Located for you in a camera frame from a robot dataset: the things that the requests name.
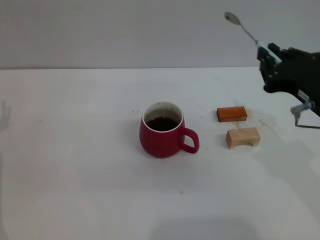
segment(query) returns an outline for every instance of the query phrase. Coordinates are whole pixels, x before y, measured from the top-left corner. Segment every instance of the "red mug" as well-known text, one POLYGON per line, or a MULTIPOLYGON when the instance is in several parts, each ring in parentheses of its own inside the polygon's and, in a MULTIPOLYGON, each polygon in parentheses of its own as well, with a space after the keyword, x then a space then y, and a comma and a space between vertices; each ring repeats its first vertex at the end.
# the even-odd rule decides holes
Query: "red mug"
POLYGON ((143 149, 156 158, 168 158, 180 150, 190 154, 195 154, 199 150, 198 135, 195 131, 185 128, 183 112, 170 102, 157 102, 143 112, 140 123, 140 142, 143 149), (147 125, 149 121, 157 118, 168 118, 176 122, 177 126, 160 131, 147 125), (185 136, 193 140, 194 147, 185 144, 185 136))

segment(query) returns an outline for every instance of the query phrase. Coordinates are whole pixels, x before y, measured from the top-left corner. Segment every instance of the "orange wooden block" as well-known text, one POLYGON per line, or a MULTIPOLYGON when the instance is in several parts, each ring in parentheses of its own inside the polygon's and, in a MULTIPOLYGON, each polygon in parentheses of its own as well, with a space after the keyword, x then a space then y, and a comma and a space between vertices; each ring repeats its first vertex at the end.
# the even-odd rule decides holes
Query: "orange wooden block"
POLYGON ((247 120, 247 113, 244 106, 218 108, 216 115, 220 123, 247 120))

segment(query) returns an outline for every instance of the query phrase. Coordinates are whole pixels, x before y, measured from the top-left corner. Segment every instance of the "mug handle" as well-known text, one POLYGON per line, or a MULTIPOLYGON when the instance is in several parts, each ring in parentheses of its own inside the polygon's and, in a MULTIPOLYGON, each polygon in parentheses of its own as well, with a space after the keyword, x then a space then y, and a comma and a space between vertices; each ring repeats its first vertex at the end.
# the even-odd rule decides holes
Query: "mug handle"
POLYGON ((199 147, 200 147, 198 134, 189 128, 184 128, 182 130, 181 134, 190 137, 194 143, 194 147, 193 147, 193 146, 189 146, 183 142, 181 149, 187 153, 190 153, 190 154, 195 154, 196 152, 198 152, 199 147))

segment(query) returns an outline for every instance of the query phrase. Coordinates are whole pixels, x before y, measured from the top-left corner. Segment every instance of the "metal bracket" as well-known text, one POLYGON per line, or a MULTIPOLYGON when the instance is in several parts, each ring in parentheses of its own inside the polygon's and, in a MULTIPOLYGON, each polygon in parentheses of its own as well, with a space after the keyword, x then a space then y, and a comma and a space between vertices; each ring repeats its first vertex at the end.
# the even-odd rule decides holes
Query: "metal bracket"
POLYGON ((305 128, 305 129, 320 129, 320 126, 308 126, 308 125, 300 125, 298 124, 298 121, 301 116, 301 112, 309 109, 313 109, 315 107, 315 103, 313 101, 308 101, 304 104, 294 106, 291 108, 291 113, 294 115, 294 121, 295 126, 299 128, 305 128))

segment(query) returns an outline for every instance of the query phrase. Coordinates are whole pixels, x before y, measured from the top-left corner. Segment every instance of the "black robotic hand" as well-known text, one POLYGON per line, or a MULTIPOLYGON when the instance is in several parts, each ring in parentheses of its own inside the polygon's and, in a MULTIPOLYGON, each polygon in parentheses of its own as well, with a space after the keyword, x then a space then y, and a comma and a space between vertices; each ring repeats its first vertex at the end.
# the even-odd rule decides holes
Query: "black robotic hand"
POLYGON ((263 47, 258 49, 257 59, 260 61, 267 93, 287 92, 294 95, 302 103, 312 103, 311 110, 320 116, 320 52, 309 53, 294 48, 282 49, 270 43, 268 48, 282 62, 276 63, 263 47))

